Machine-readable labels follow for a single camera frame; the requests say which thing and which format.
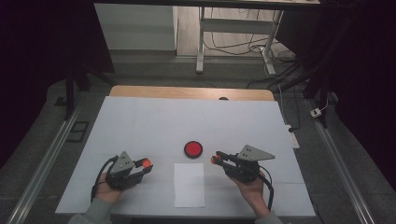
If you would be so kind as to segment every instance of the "table leg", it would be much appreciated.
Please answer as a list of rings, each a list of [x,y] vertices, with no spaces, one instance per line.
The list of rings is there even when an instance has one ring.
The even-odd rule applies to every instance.
[[[202,74],[204,72],[204,26],[205,26],[205,8],[201,7],[200,21],[199,21],[197,67],[196,67],[196,73],[198,74]]]
[[[280,18],[282,17],[282,13],[283,11],[275,11],[275,18],[271,27],[270,34],[268,35],[267,43],[265,44],[265,48],[262,48],[262,57],[264,58],[265,67],[268,71],[267,75],[269,76],[273,76],[276,74],[274,66],[271,62],[270,50],[275,38],[277,27],[279,26]]]

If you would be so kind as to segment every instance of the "hand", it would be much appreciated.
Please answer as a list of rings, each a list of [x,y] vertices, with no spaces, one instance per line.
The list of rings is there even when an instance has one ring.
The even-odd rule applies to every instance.
[[[242,183],[239,180],[230,177],[230,179],[236,184],[241,191],[242,197],[247,201],[250,207],[253,209],[257,218],[265,217],[270,214],[270,210],[262,197],[264,189],[264,183],[256,178],[252,182]]]
[[[116,203],[123,193],[121,190],[112,189],[106,182],[106,173],[102,174],[99,178],[95,198],[101,199],[108,203]]]

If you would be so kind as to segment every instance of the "sleeve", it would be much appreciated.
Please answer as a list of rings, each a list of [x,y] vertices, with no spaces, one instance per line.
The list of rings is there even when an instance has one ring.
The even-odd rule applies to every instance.
[[[94,198],[88,211],[70,218],[68,224],[111,224],[110,211],[113,205]]]
[[[268,216],[262,217],[254,221],[255,224],[282,224],[282,221],[275,215],[275,213],[271,212]]]

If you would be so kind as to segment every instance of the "person's right hand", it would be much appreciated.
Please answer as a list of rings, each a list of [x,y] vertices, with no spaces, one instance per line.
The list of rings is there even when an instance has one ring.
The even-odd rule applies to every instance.
[[[236,184],[241,191],[242,197],[247,201],[248,205],[253,209],[257,218],[265,217],[270,214],[270,210],[262,197],[264,189],[264,183],[259,179],[248,183],[242,183],[239,180],[230,177],[230,179]]]

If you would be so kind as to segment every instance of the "wooden edge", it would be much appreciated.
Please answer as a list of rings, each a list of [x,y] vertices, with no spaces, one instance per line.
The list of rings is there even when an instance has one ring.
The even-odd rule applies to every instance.
[[[235,101],[274,101],[268,90],[240,90],[188,87],[114,86],[109,96]]]

